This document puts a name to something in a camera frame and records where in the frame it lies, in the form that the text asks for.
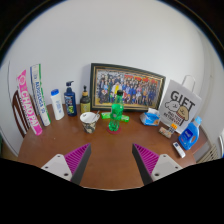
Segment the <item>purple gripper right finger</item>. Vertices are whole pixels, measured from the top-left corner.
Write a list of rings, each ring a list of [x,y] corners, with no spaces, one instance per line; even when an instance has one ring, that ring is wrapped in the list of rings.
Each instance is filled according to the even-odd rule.
[[[150,184],[182,169],[182,167],[167,154],[158,155],[136,143],[132,145],[132,154],[136,160],[144,185]]]

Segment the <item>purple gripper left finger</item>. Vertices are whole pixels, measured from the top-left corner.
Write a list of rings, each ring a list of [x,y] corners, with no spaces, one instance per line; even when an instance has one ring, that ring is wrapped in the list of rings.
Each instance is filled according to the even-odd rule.
[[[42,169],[79,185],[90,155],[91,144],[87,143],[66,155],[56,154]]]

